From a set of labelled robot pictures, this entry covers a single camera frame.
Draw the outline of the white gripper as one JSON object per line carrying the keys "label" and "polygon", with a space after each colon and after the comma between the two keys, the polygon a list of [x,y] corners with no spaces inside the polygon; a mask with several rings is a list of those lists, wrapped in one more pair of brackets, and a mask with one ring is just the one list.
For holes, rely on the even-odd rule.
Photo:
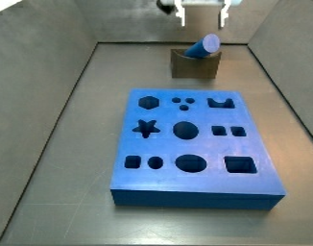
{"label": "white gripper", "polygon": [[157,7],[165,13],[176,12],[176,16],[181,19],[181,27],[185,27],[187,22],[187,7],[221,6],[220,12],[220,29],[225,27],[227,19],[229,18],[231,6],[239,6],[241,0],[157,0]]}

